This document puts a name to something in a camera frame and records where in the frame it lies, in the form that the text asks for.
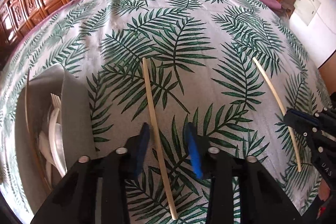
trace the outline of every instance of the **metal pin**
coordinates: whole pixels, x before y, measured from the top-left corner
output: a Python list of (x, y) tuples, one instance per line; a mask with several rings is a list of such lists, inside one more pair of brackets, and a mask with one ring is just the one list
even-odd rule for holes
[(78, 161), (82, 164), (88, 162), (90, 160), (90, 158), (88, 156), (81, 156)]
[(208, 152), (211, 154), (218, 154), (219, 153), (219, 148), (211, 146), (208, 148)]
[(257, 158), (255, 156), (247, 156), (246, 160), (248, 162), (257, 162)]
[(115, 151), (117, 154), (125, 154), (127, 153), (127, 148), (126, 147), (119, 147)]

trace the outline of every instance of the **screw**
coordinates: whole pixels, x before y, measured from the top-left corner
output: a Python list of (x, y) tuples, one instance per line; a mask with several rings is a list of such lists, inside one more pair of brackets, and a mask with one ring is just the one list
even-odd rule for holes
[(82, 164), (88, 162), (90, 160), (90, 158), (88, 156), (81, 156), (78, 161)]
[(126, 147), (119, 147), (118, 149), (116, 149), (115, 152), (117, 154), (125, 154), (125, 153), (127, 153), (127, 148)]
[(217, 147), (211, 146), (208, 148), (208, 152), (210, 154), (218, 154), (219, 153), (219, 149)]
[(257, 162), (257, 158), (255, 156), (247, 156), (246, 160), (248, 162)]

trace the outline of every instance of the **palm leaf pattern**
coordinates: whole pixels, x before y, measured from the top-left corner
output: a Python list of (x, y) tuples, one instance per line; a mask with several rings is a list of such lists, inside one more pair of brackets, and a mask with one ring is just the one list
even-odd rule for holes
[[(309, 207), (320, 181), (310, 164), (310, 151), (297, 135), (303, 161), (303, 171), (297, 173), (287, 127), (251, 59), (256, 57), (282, 87), (286, 107), (313, 114), (329, 106), (330, 99), (305, 48), (263, 3), (80, 0), (25, 38), (0, 77), (0, 169), (4, 196), (15, 212), (33, 215), (11, 143), (17, 99), (28, 69), (38, 75), (61, 63), (86, 86), (93, 140), (98, 156), (105, 156), (148, 121), (143, 57), (150, 63), (152, 95), (179, 219), (170, 218), (156, 150), (150, 147), (140, 177), (125, 182), (133, 223), (205, 223), (210, 181), (197, 179), (192, 171), (182, 134), (188, 122), (231, 155), (256, 156), (288, 196), (300, 201), (295, 204), (300, 204), (301, 213)], [(277, 150), (284, 164), (270, 150)], [(238, 224), (237, 178), (232, 188)]]

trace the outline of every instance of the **table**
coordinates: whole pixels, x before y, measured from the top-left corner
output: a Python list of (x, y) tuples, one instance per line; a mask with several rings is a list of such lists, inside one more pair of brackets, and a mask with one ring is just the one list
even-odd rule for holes
[[(28, 69), (35, 77), (55, 63), (87, 89), (99, 156), (138, 134), (148, 122), (142, 58), (150, 64), (161, 142), (179, 223), (204, 223), (210, 182), (191, 171), (182, 129), (237, 157), (254, 155), (303, 213), (320, 175), (299, 136), (302, 172), (280, 109), (251, 58), (271, 79), (285, 107), (314, 113), (330, 105), (307, 51), (259, 0), (80, 0), (43, 22), (9, 60), (0, 79), (0, 159), (6, 201), (23, 221), (33, 213), (18, 173), (16, 101)], [(150, 142), (139, 181), (127, 182), (132, 223), (171, 221)], [(236, 180), (233, 187), (238, 195)], [(239, 199), (234, 200), (239, 221)]]

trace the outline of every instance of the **bolt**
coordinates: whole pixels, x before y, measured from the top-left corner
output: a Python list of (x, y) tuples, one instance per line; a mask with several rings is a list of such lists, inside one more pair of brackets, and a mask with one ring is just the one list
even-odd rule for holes
[(117, 154), (125, 154), (125, 153), (127, 153), (127, 148), (126, 147), (119, 147), (115, 152)]
[(218, 154), (219, 153), (219, 149), (217, 147), (211, 146), (208, 148), (208, 152), (210, 154)]
[(88, 156), (81, 156), (78, 161), (82, 164), (88, 162), (90, 160), (90, 158)]
[(255, 156), (247, 156), (246, 160), (248, 162), (257, 162), (257, 158)]

